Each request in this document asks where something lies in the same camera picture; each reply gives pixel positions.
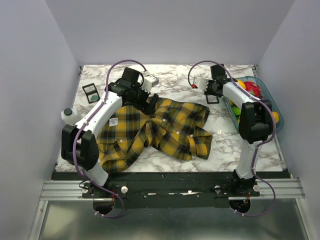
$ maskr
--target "metal floor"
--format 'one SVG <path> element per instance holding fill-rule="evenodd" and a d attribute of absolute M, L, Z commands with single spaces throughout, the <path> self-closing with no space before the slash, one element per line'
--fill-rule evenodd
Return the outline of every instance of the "metal floor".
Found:
<path fill-rule="evenodd" d="M 250 213 L 271 200 L 251 201 Z M 279 199 L 262 217 L 229 208 L 126 209 L 117 219 L 94 215 L 90 201 L 49 201 L 41 240 L 307 240 L 295 199 Z"/>

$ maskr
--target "shirt label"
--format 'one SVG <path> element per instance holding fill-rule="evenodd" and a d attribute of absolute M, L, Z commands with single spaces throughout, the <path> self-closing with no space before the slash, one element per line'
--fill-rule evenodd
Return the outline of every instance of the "shirt label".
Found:
<path fill-rule="evenodd" d="M 117 126 L 118 125 L 118 118 L 110 118 L 109 119 L 109 127 Z"/>

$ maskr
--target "yellow plaid shirt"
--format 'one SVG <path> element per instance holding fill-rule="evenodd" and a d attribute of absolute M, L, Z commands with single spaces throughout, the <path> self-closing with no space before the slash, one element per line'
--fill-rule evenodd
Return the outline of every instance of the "yellow plaid shirt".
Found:
<path fill-rule="evenodd" d="M 197 103 L 158 98 L 153 115 L 144 115 L 131 105 L 116 111 L 97 137 L 99 158 L 103 169 L 114 174 L 127 169 L 152 146 L 181 160 L 192 156 L 208 159 L 212 135 L 202 129 L 209 108 Z"/>

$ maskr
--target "teal plastic bin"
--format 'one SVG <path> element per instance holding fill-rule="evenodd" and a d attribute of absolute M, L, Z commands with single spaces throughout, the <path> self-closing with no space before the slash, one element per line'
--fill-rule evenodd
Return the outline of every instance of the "teal plastic bin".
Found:
<path fill-rule="evenodd" d="M 271 97 L 270 92 L 268 91 L 264 82 L 254 76 L 238 77 L 237 80 L 240 80 L 242 82 L 247 82 L 247 81 L 254 82 L 261 88 L 262 96 L 271 102 L 272 111 L 277 112 L 279 114 L 279 122 L 276 124 L 276 131 L 277 132 L 280 131 L 282 129 L 282 127 L 284 126 L 284 118 L 282 117 L 281 112 L 279 111 L 279 108 L 277 107 L 275 101 Z M 227 97 L 224 97 L 224 101 L 225 101 L 226 107 L 228 108 L 228 111 L 230 113 L 233 124 L 234 124 L 236 130 L 239 132 L 239 124 L 238 124 L 237 118 L 235 116 L 235 113 L 232 110 L 229 99 Z"/>

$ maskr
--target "red toy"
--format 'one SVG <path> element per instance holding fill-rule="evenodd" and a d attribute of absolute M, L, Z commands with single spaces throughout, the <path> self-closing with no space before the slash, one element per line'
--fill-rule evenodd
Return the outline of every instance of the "red toy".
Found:
<path fill-rule="evenodd" d="M 245 90 L 247 90 L 249 93 L 251 93 L 252 95 L 258 98 L 262 97 L 261 88 L 255 82 L 245 81 L 243 83 L 245 85 Z"/>

